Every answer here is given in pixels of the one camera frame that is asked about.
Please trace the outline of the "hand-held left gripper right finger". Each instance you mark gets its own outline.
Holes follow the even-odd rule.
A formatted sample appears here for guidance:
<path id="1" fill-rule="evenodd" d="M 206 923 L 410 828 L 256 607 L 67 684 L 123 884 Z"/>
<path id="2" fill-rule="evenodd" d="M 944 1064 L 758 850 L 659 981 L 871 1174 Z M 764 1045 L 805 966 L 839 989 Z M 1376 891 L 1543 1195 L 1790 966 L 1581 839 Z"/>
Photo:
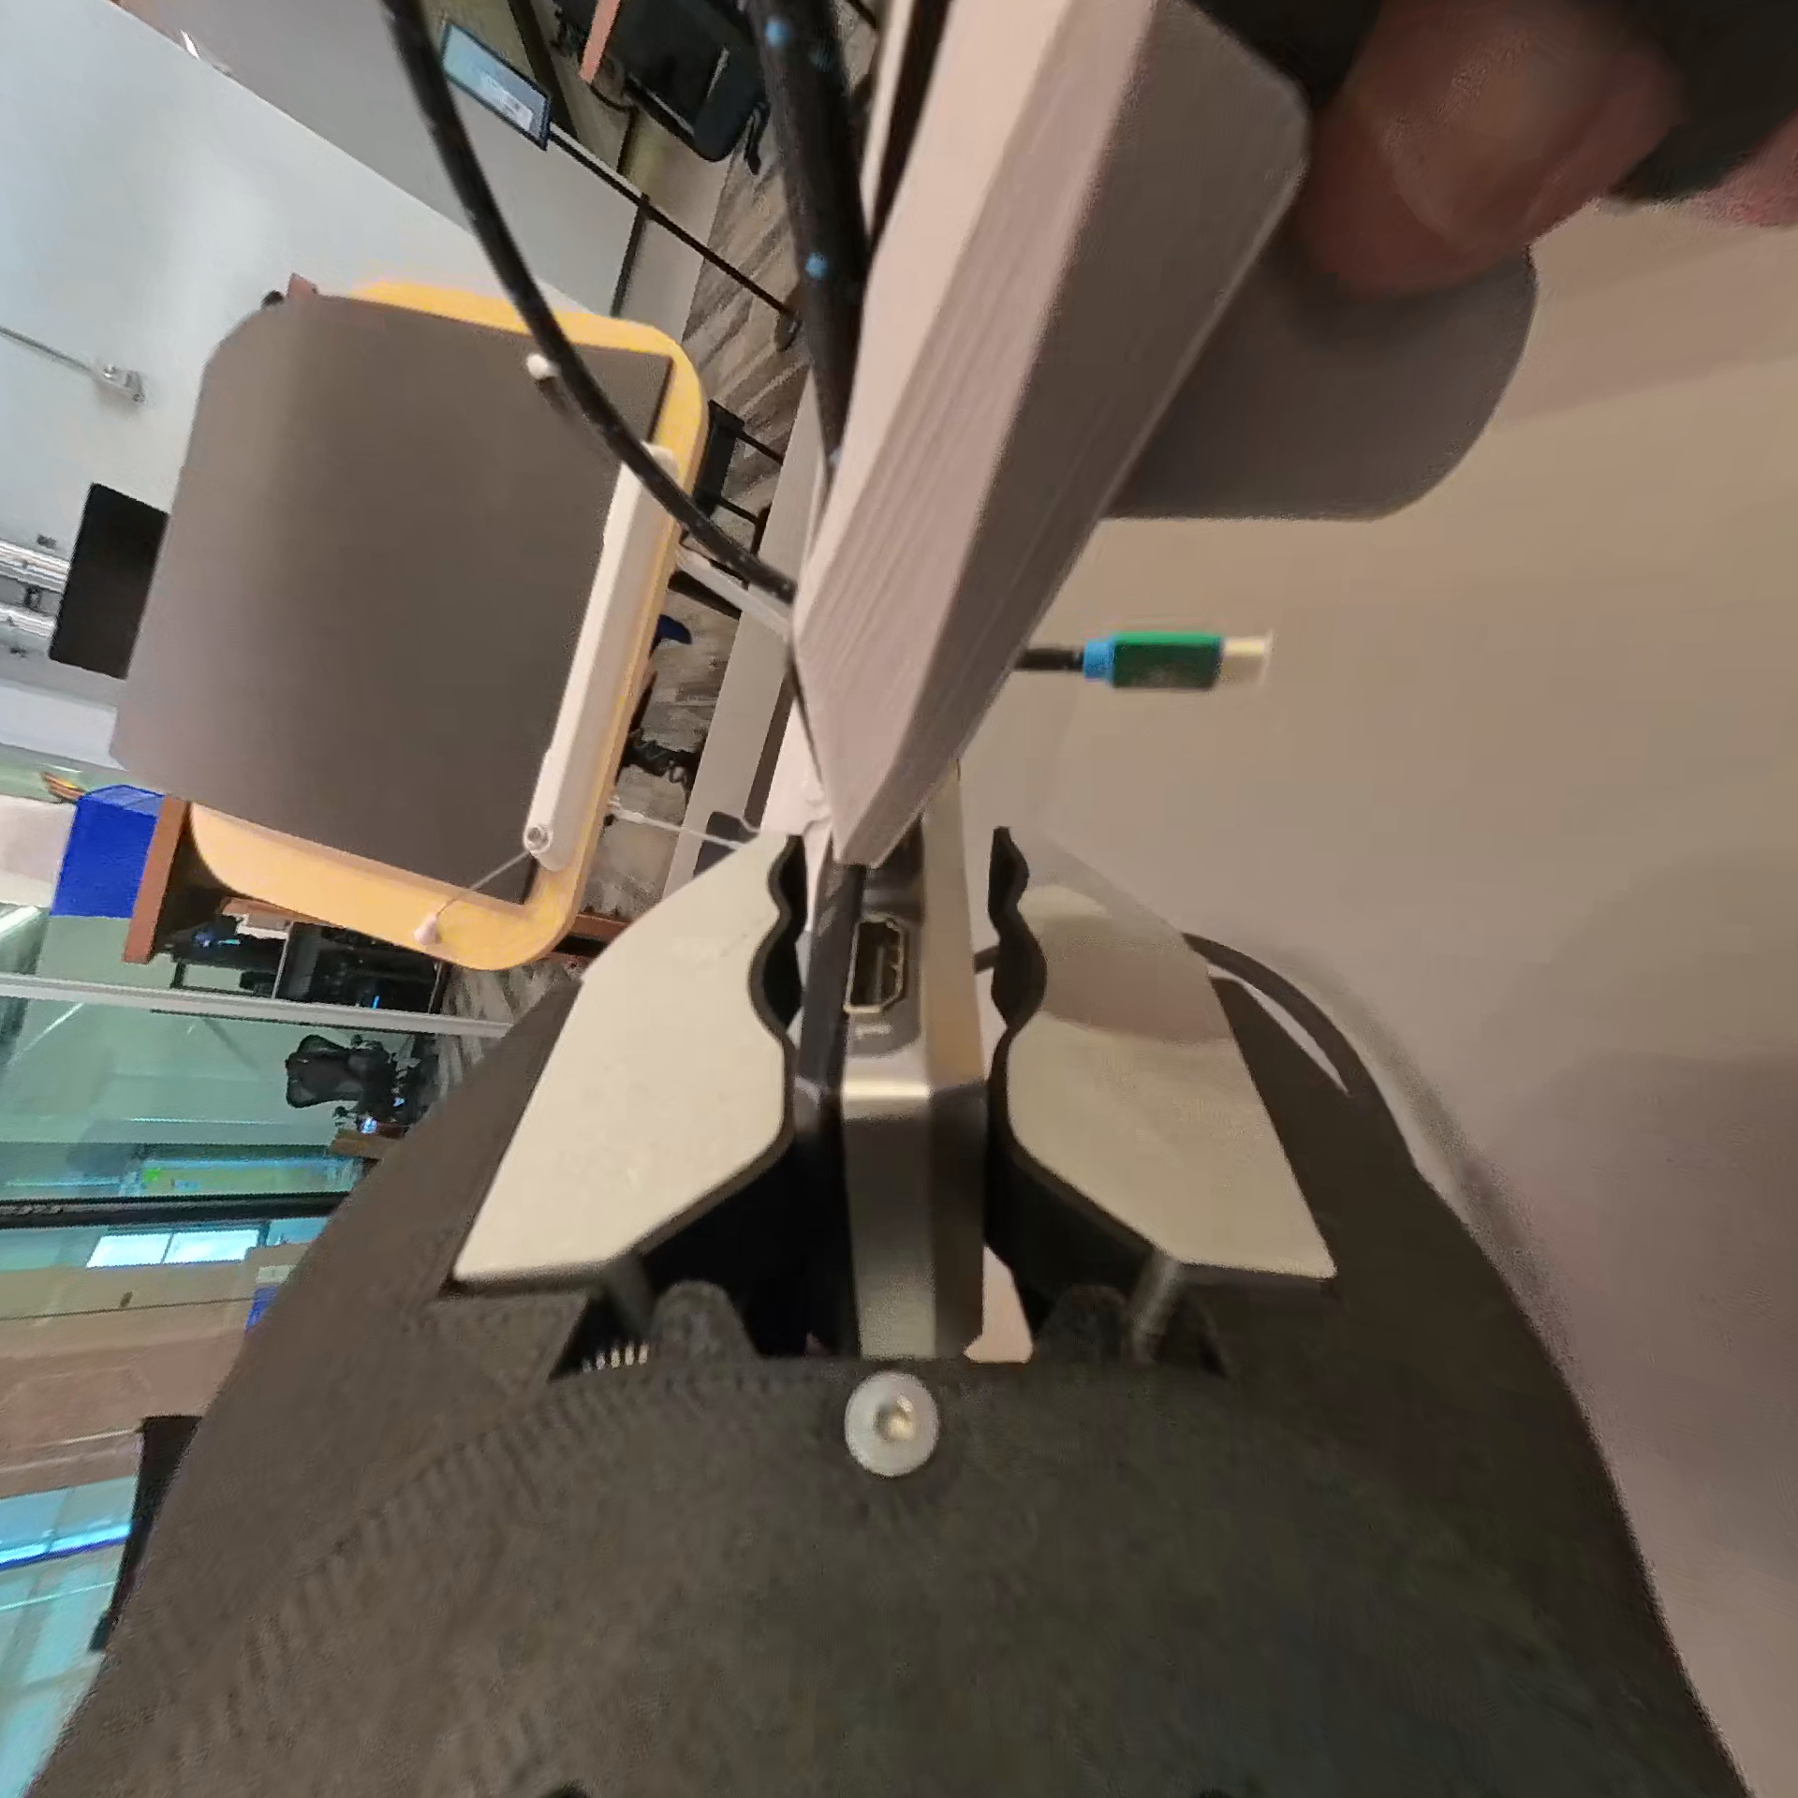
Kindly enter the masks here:
<path id="1" fill-rule="evenodd" d="M 1041 835 L 992 835 L 1000 1015 L 987 1242 L 1019 1289 L 1320 1289 L 1337 1275 L 1212 974 Z"/>

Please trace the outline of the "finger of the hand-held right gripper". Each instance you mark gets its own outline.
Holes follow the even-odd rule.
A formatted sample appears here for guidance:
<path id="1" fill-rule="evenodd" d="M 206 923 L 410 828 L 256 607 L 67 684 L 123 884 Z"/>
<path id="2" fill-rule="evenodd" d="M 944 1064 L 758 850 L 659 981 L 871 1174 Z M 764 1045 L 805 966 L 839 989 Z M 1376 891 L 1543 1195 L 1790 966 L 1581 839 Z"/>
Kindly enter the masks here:
<path id="1" fill-rule="evenodd" d="M 792 661 L 835 861 L 974 740 L 1305 169 L 1198 4 L 949 4 L 865 287 Z"/>

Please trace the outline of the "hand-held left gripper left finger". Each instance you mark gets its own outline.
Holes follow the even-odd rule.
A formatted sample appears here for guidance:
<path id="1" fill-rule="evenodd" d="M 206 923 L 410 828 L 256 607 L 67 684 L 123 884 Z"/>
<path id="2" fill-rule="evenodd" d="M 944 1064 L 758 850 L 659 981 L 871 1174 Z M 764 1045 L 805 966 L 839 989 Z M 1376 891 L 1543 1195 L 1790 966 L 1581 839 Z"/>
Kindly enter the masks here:
<path id="1" fill-rule="evenodd" d="M 453 1266 L 569 1289 L 670 1244 L 794 1137 L 800 837 L 758 833 L 586 970 Z"/>

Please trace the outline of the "black hdmi adapter box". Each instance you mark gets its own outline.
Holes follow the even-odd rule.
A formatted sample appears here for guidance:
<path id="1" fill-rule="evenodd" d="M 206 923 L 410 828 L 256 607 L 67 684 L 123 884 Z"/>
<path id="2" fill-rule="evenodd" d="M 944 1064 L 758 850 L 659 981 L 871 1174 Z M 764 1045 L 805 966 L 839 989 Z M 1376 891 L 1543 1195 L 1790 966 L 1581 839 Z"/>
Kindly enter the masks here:
<path id="1" fill-rule="evenodd" d="M 794 1124 L 839 1337 L 865 1360 L 959 1360 L 983 1332 L 979 1000 L 964 830 L 947 803 L 878 865 L 822 860 Z"/>

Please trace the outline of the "person's right hand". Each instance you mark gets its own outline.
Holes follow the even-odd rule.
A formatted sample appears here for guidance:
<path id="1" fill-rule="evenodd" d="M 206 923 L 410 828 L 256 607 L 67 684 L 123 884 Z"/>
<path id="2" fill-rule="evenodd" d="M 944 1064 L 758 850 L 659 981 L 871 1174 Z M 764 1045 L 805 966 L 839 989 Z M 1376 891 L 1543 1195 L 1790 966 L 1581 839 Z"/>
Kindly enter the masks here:
<path id="1" fill-rule="evenodd" d="M 1605 11 L 1386 11 L 1315 124 L 1294 238 L 1361 298 L 1463 285 L 1614 189 L 1682 101 L 1667 58 Z"/>

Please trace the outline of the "blue storage bin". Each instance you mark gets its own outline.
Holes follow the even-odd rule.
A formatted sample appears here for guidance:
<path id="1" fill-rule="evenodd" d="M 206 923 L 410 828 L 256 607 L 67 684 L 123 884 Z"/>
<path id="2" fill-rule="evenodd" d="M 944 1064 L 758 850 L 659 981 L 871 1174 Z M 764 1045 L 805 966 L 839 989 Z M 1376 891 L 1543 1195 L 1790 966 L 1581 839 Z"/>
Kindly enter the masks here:
<path id="1" fill-rule="evenodd" d="M 73 805 L 56 869 L 50 918 L 155 920 L 172 880 L 189 802 L 116 781 Z"/>

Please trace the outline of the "wooden rimmed black panel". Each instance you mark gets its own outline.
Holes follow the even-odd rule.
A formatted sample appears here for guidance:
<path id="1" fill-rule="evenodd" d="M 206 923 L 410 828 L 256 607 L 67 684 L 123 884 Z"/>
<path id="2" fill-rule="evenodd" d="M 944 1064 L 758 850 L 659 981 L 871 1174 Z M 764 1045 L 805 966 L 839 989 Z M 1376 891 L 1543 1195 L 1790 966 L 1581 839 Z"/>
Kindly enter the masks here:
<path id="1" fill-rule="evenodd" d="M 208 360 L 110 751 L 225 895 L 423 950 L 519 852 L 618 476 L 534 356 L 513 305 L 384 281 Z M 423 951 L 556 953 L 594 861 L 502 873 Z"/>

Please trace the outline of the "black flat monitor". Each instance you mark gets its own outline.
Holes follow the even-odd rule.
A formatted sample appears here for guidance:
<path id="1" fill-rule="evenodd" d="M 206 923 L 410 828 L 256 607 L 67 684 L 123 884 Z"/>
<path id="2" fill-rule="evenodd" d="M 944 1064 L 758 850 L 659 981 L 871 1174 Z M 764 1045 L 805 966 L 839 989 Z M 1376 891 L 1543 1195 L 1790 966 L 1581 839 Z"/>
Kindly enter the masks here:
<path id="1" fill-rule="evenodd" d="M 56 605 L 48 659 L 122 682 L 133 661 L 168 511 L 88 487 Z"/>

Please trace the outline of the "white bracket bar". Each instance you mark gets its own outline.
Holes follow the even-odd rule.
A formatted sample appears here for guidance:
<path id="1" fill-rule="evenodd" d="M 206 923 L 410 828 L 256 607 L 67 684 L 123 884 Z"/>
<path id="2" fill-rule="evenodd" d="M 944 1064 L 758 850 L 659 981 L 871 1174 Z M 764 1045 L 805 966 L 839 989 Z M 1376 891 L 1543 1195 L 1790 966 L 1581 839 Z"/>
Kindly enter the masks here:
<path id="1" fill-rule="evenodd" d="M 442 897 L 414 927 L 416 948 L 444 944 L 442 925 L 464 899 L 532 865 L 582 886 L 608 822 L 631 717 L 653 655 L 655 624 L 672 573 L 674 519 L 652 476 L 676 481 L 680 461 L 655 440 L 627 434 L 601 528 L 594 582 L 580 616 L 562 697 L 526 805 L 520 845 L 502 865 Z"/>

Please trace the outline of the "small framed wall screen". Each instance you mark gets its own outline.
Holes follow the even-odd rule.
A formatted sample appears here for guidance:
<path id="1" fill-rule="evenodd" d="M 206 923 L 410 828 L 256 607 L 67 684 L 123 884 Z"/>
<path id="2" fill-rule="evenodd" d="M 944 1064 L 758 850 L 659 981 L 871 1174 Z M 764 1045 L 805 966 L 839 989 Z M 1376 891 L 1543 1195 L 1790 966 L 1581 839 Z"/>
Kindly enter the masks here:
<path id="1" fill-rule="evenodd" d="M 462 95 L 535 148 L 549 148 L 554 125 L 550 95 L 477 34 L 446 19 L 438 32 L 438 60 L 446 79 Z"/>

